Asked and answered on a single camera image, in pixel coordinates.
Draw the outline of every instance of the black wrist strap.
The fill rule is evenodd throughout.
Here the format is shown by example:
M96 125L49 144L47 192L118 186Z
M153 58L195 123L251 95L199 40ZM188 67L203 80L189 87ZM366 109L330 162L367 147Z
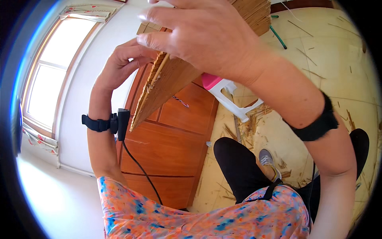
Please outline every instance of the black wrist strap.
M92 120L87 115L82 115L82 124L86 125L89 129L97 132L102 132L110 129L109 120Z
M322 95L325 99L324 111L307 127L294 128L283 119L302 141L315 141L324 136L329 130L338 128L338 121L333 114L332 102L324 92L322 92Z

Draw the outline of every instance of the window pane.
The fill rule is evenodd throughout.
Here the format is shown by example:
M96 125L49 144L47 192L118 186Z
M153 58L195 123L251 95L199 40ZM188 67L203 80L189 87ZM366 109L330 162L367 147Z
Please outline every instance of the window pane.
M68 67L82 41L96 22L67 18L59 25L40 60Z
M38 65L27 112L35 120L49 127L53 125L54 111L66 72L46 65Z

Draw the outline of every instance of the window frame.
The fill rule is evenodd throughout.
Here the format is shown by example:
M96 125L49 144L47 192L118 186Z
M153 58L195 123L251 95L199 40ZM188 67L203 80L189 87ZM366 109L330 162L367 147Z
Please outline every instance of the window frame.
M59 65L56 65L56 64L53 64L53 63L50 63L50 62L45 62L45 61L40 60L41 55L42 55L43 51L45 50L45 47L47 46L49 40L52 38L52 36L56 32L57 28L60 26L60 24L63 21L64 20L60 20L60 19L58 19L56 21L56 23L51 27L49 32L44 37L44 39L43 39L42 43L40 44L36 54L34 55L31 67L30 67L30 69L28 71L28 77L27 77L27 81L25 83L24 91L23 91L23 95L22 95L22 99L23 100L22 100L22 103L21 103L21 106L22 106L22 109L23 109L23 122L25 122L27 125L29 125L32 129L36 130L40 134L42 134L42 135L44 135L46 137L52 138L52 139L55 139L55 136L56 136L56 127L57 127L58 112L59 112L59 109L60 109L60 103L61 103L61 99L62 99L62 96L63 96L64 88L65 88L65 85L66 85L66 83L68 81L68 77L70 75L70 72L71 72L71 70L73 68L73 65L76 62L79 54L81 53L82 49L84 48L85 44L87 43L88 39L93 34L93 32L97 29L97 27L100 25L100 22L96 22L94 24L94 26L90 29L90 31L88 32L88 34L83 39L83 41L81 42L80 46L78 47L76 53L74 54L74 56L73 56L73 58L72 58L72 60L71 60L71 62L69 64L69 66L66 68L66 67L59 66ZM34 84L34 81L35 81L35 78L36 78L36 75L37 75L36 71L39 69L39 65L46 65L48 67L53 67L53 68L56 68L56 69L59 69L59 70L66 70L65 77L64 77L64 79L62 81L60 92L58 94L58 98L57 98L57 102L56 102L56 108L55 108L55 113L54 113L54 118L53 118L53 125L52 125L51 129L50 129L50 126L44 125L43 123L37 121L36 119L34 119L34 117L32 115L30 115L27 112L28 105L29 105L30 94L32 92L33 84Z

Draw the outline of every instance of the white string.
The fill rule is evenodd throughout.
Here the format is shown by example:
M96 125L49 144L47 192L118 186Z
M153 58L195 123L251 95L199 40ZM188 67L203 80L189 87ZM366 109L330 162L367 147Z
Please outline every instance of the white string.
M289 11L290 11L290 13L297 19L297 20L299 20L299 21L301 21L300 19L298 19L293 13L292 13L292 11L281 1L280 2L282 5L284 5L284 7L286 7Z

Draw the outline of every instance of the black cable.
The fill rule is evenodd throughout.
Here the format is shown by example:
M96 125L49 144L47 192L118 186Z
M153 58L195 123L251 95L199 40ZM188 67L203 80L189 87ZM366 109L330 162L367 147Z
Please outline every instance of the black cable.
M122 145L123 147L125 148L126 152L129 154L129 156L134 160L134 162L141 168L142 172L144 173L144 175L146 176L147 180L150 182L152 188L154 189L155 193L157 194L157 197L159 199L159 202L161 205L163 205L162 203L162 200L160 199L160 196L158 194L158 191L157 189L155 188L154 184L152 183L152 181L150 180L149 176L147 175L146 171L143 169L143 167L138 163L138 161L135 160L135 158L131 155L131 153L129 152L129 150L127 149L126 147L126 144L124 141L122 141Z
M311 184L311 187L309 189L309 194L308 194L308 213L309 213L309 234L311 232L311 228L312 228L312 225L311 225L311 214L310 214L310 197L312 196L312 191L313 191L313 183L314 183L314 173L316 171L316 164L313 162L313 173L312 173L312 184Z

